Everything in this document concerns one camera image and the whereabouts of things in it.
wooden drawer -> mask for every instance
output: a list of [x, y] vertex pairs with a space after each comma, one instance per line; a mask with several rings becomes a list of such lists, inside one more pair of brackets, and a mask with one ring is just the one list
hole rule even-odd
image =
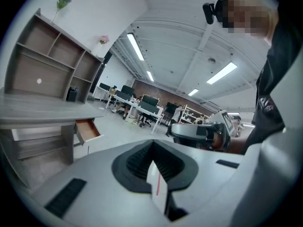
[[102, 137], [92, 119], [76, 120], [76, 133], [83, 146], [92, 146]]

pink flower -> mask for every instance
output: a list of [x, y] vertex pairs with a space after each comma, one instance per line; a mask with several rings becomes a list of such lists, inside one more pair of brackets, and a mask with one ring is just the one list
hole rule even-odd
[[100, 38], [100, 43], [101, 44], [106, 44], [108, 41], [109, 41], [109, 38], [108, 38], [107, 35], [101, 36], [101, 38]]

ceiling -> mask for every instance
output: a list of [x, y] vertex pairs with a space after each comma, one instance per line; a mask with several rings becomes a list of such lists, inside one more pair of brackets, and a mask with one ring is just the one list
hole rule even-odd
[[[229, 34], [220, 24], [206, 23], [204, 3], [216, 0], [147, 0], [149, 10], [137, 18], [117, 39], [111, 51], [142, 81], [181, 96], [199, 89], [192, 100], [218, 111], [253, 112], [255, 83], [269, 46], [248, 35]], [[132, 32], [145, 61], [138, 59], [126, 34]], [[215, 64], [208, 62], [215, 59]], [[237, 69], [209, 85], [213, 75], [232, 61]]]

brick wall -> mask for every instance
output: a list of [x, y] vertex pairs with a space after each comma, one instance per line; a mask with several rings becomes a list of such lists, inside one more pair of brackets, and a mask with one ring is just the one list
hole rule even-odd
[[164, 108], [166, 106], [166, 103], [170, 102], [170, 103], [176, 103], [176, 104], [181, 104], [181, 105], [188, 105], [188, 107], [190, 107], [198, 112], [201, 112], [207, 116], [210, 116], [212, 114], [212, 112], [203, 108], [199, 104], [193, 103], [178, 95], [172, 94], [168, 91], [154, 87], [150, 84], [147, 84], [147, 83], [144, 83], [144, 82], [141, 82], [138, 80], [134, 81], [132, 88], [134, 88], [134, 92], [137, 97], [142, 96], [143, 94], [147, 94], [147, 95], [150, 95], [155, 98], [160, 98], [159, 105]]

person's neck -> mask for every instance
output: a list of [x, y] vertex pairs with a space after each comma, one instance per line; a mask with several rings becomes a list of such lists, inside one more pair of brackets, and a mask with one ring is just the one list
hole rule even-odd
[[270, 12], [268, 16], [269, 16], [269, 26], [268, 26], [268, 32], [264, 37], [264, 40], [267, 42], [268, 45], [271, 46], [271, 41], [273, 39], [275, 28], [279, 20], [279, 14], [277, 10], [274, 10], [273, 12]]

